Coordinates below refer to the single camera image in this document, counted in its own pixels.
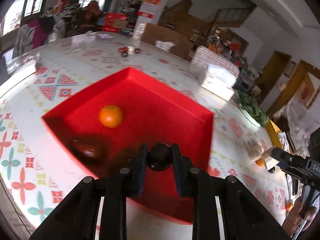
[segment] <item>cardboard box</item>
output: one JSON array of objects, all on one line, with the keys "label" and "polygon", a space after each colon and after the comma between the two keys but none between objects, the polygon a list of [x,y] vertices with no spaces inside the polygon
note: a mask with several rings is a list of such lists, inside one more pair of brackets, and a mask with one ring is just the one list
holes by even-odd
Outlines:
[{"label": "cardboard box", "polygon": [[122,28],[122,26],[124,25],[124,22],[127,22],[126,18],[127,16],[122,13],[107,13],[104,26],[102,27],[102,31],[117,33],[119,30],[124,29]]},{"label": "cardboard box", "polygon": [[127,27],[128,23],[129,21],[116,19],[113,21],[113,27],[117,29],[124,29],[125,27]]}]

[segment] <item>red tray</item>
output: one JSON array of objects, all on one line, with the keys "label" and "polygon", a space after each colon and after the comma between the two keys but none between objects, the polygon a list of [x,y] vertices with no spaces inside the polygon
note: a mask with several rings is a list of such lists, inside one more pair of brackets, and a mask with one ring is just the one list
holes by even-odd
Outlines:
[{"label": "red tray", "polygon": [[[117,128],[106,128],[98,120],[101,108],[118,105],[124,120]],[[43,117],[48,130],[66,152],[94,177],[108,175],[109,166],[124,148],[149,149],[158,142],[178,143],[194,166],[207,170],[212,140],[213,113],[166,84],[126,68],[68,98]],[[71,140],[89,134],[104,143],[105,159],[89,162],[70,151]],[[166,217],[192,223],[193,201],[179,198],[172,166],[156,172],[147,168],[144,191],[134,201]]]}]

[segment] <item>ceiling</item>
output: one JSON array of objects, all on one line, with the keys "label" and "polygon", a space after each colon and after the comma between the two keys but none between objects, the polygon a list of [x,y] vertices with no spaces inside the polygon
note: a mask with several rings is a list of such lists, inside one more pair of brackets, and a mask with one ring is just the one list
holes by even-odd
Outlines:
[{"label": "ceiling", "polygon": [[305,39],[320,39],[320,24],[305,0],[251,0],[284,30]]}]

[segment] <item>patterned tablecloth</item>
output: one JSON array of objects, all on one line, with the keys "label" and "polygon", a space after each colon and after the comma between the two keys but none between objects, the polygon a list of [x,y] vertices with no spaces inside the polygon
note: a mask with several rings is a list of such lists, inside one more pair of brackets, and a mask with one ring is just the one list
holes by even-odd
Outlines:
[{"label": "patterned tablecloth", "polygon": [[[250,136],[265,149],[272,146],[266,129],[252,125],[234,103],[201,88],[188,62],[148,44],[113,36],[103,40],[85,34],[31,51],[40,51],[42,66],[0,99],[0,172],[29,221],[39,226],[87,175],[54,141],[40,117],[90,84],[131,66],[215,113],[209,173],[236,176],[282,224],[288,199],[285,176],[280,170],[269,174],[247,153]],[[120,57],[118,48],[129,45],[140,47],[141,54]],[[191,239],[192,226],[160,219],[130,203],[127,220],[129,239]]]}]

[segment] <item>black device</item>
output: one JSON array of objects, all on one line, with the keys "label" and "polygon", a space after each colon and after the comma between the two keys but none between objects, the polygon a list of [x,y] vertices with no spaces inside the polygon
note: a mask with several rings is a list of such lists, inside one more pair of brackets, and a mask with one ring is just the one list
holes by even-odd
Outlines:
[{"label": "black device", "polygon": [[[171,151],[176,189],[194,198],[193,240],[220,239],[215,197],[219,197],[227,240],[288,240],[289,237],[254,195],[234,176],[210,176],[182,156],[178,144]],[[126,240],[126,198],[143,192],[148,147],[126,167],[108,178],[85,177],[51,212],[30,240],[93,240],[101,197],[104,196],[100,240]]]},{"label": "black device", "polygon": [[[304,217],[309,208],[316,204],[320,195],[320,163],[310,157],[304,159],[298,155],[291,155],[278,147],[272,150],[271,156],[280,162],[278,166],[282,171],[303,184],[300,215]],[[303,220],[292,240],[297,239],[306,223],[307,221]]]}]

